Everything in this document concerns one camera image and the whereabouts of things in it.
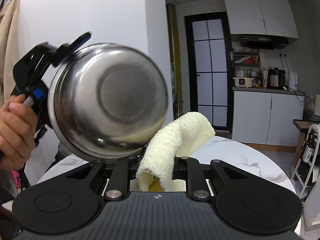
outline glass pane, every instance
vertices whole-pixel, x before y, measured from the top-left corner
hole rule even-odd
[[[224,40],[210,41],[212,71],[227,71],[226,48]]]
[[[194,41],[209,39],[208,38],[207,21],[193,22],[192,23],[192,30],[193,30]]]
[[[222,22],[220,19],[207,21],[209,39],[224,39]]]
[[[209,41],[195,41],[196,69],[197,72],[210,72],[210,48]]]
[[[212,105],[212,74],[199,73],[198,75],[198,105]]]
[[[212,106],[198,106],[198,112],[203,114],[212,125]]]
[[[228,105],[228,78],[227,73],[212,73],[213,105]]]
[[[213,107],[213,125],[215,126],[227,126],[227,107],[226,106],[214,106]]]

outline metal bowl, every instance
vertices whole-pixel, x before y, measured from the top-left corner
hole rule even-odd
[[[126,46],[102,43],[67,58],[49,90],[49,116],[58,138],[86,160],[116,160],[161,128],[168,93],[156,64]]]

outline cream-colored cloth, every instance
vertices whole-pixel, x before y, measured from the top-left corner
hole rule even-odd
[[[12,69],[19,60],[19,11],[20,0],[8,0],[0,12],[0,106],[15,86]]]
[[[159,130],[137,170],[139,190],[172,191],[174,157],[190,156],[214,135],[208,119],[198,112],[189,112]]]

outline white electric kettle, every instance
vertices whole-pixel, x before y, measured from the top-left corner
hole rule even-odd
[[[289,88],[298,90],[298,75],[295,72],[289,72]]]

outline white marble table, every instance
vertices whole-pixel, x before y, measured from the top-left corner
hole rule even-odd
[[[204,164],[210,164],[212,159],[220,159],[242,170],[281,185],[295,193],[289,178],[277,164],[261,152],[242,143],[219,136],[213,136],[194,152],[191,157],[198,159],[200,163]],[[58,176],[85,163],[87,163],[87,161],[75,155],[70,155],[48,170],[38,183]],[[301,220],[295,230],[297,235],[300,234],[300,228]]]

